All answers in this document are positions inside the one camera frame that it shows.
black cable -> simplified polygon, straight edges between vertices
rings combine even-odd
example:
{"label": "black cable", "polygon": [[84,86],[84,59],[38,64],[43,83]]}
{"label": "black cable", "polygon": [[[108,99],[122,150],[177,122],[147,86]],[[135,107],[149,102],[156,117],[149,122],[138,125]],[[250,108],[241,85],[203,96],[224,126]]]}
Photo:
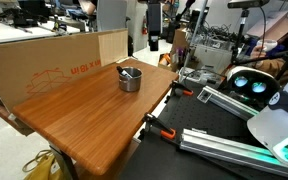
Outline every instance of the black cable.
{"label": "black cable", "polygon": [[286,2],[286,0],[284,0],[283,4],[281,5],[281,7],[280,7],[280,9],[278,11],[281,11],[281,9],[283,8],[285,2]]}
{"label": "black cable", "polygon": [[135,57],[135,56],[133,56],[133,55],[132,55],[132,56],[130,56],[130,57],[131,57],[131,58],[134,58],[134,59],[137,59],[137,60],[138,60],[138,58],[137,58],[137,57]]}
{"label": "black cable", "polygon": [[185,76],[185,78],[184,78],[184,80],[183,80],[183,82],[184,82],[184,86],[187,86],[186,85],[186,79],[187,79],[187,77],[189,76],[189,75],[191,75],[191,74],[193,74],[193,73],[195,73],[196,72],[196,70],[195,71],[192,71],[192,72],[190,72],[190,73],[188,73],[188,74],[183,74],[184,76]]}
{"label": "black cable", "polygon": [[265,31],[266,31],[266,16],[265,16],[265,12],[264,12],[264,10],[263,10],[262,7],[260,7],[260,9],[261,9],[261,11],[262,11],[262,13],[263,13],[263,17],[264,17],[264,32],[263,32],[262,47],[261,47],[260,53],[258,54],[258,58],[260,57],[260,55],[261,55],[262,52],[263,52],[264,40],[265,40]]}
{"label": "black cable", "polygon": [[223,26],[225,27],[225,29],[226,29],[226,32],[229,34],[229,33],[230,33],[230,30],[229,30],[229,28],[228,28],[228,27],[227,27],[225,24],[222,24],[221,28],[222,28]]}
{"label": "black cable", "polygon": [[172,15],[168,15],[165,11],[162,11],[162,12],[163,12],[163,14],[164,14],[166,17],[170,18],[171,20],[172,20],[173,18],[175,18],[175,17],[172,17]]}
{"label": "black cable", "polygon": [[206,24],[207,24],[207,27],[208,27],[208,29],[210,28],[210,25],[208,24],[208,22],[207,21],[204,21]]}

metal frame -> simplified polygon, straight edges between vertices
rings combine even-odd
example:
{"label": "metal frame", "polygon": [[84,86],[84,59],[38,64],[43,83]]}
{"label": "metal frame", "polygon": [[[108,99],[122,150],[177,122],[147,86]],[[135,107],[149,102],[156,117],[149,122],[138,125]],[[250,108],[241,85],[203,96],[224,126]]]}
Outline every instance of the metal frame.
{"label": "metal frame", "polygon": [[72,159],[63,151],[61,151],[57,146],[55,146],[51,142],[49,143],[50,143],[52,153],[54,154],[58,165],[63,171],[64,178],[66,180],[78,180],[79,178],[75,170],[74,164],[72,162]]}
{"label": "metal frame", "polygon": [[288,178],[288,166],[278,161],[267,149],[214,137],[188,129],[183,130],[180,149]]}
{"label": "metal frame", "polygon": [[[205,11],[207,3],[208,3],[208,0],[204,0],[200,12],[204,12]],[[204,13],[201,13],[199,15],[198,19],[197,19],[196,26],[195,26],[195,29],[194,29],[194,33],[193,33],[192,39],[190,40],[190,43],[189,43],[189,47],[190,48],[194,47],[194,45],[195,45],[196,33],[197,33],[197,30],[198,30],[198,28],[199,28],[199,26],[200,26],[200,24],[201,24],[201,22],[203,20],[203,17],[204,17]],[[188,62],[189,62],[190,58],[191,58],[190,53],[188,53],[188,55],[186,56],[185,61],[184,61],[184,66],[183,66],[182,73],[184,73],[186,71],[186,67],[188,65]],[[180,77],[182,77],[182,79],[180,79],[179,81],[182,82],[184,80],[183,74],[180,74]]]}
{"label": "metal frame", "polygon": [[220,106],[221,108],[231,112],[232,114],[244,119],[249,120],[251,117],[257,115],[259,112],[249,106],[246,106],[233,98],[222,94],[215,89],[205,86],[201,93],[197,96],[197,99],[206,103],[211,101],[212,103]]}

wooden table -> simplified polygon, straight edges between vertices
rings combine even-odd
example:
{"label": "wooden table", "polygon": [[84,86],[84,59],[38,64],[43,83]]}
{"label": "wooden table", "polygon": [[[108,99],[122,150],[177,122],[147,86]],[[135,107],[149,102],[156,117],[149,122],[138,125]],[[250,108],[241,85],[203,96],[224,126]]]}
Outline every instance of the wooden table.
{"label": "wooden table", "polygon": [[[141,69],[138,92],[119,89],[116,66]],[[178,75],[136,60],[111,64],[85,78],[29,99],[14,114],[95,175],[104,174],[130,143]]]}

gray floor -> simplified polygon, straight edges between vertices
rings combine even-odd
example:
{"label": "gray floor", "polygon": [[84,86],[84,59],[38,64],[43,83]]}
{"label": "gray floor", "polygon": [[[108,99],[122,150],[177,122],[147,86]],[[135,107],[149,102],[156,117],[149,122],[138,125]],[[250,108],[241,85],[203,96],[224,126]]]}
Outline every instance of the gray floor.
{"label": "gray floor", "polygon": [[[149,48],[134,53],[139,60],[157,66],[159,56],[170,52],[171,44],[160,41],[160,50],[150,52]],[[158,115],[163,109],[161,103],[153,112]],[[35,157],[43,149],[49,149],[48,142],[37,133],[23,136],[0,118],[0,180],[19,180],[26,176],[22,172],[23,165]]]}

metal cup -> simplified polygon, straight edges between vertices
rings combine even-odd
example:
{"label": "metal cup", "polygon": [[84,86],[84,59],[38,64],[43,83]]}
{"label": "metal cup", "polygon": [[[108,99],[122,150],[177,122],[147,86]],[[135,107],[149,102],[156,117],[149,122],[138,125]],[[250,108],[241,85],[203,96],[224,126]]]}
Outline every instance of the metal cup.
{"label": "metal cup", "polygon": [[119,82],[120,89],[122,89],[123,91],[127,91],[127,92],[138,91],[141,87],[142,71],[133,67],[125,67],[123,69],[129,75],[131,75],[132,78],[128,78],[120,74],[119,75],[120,76],[120,82]]}

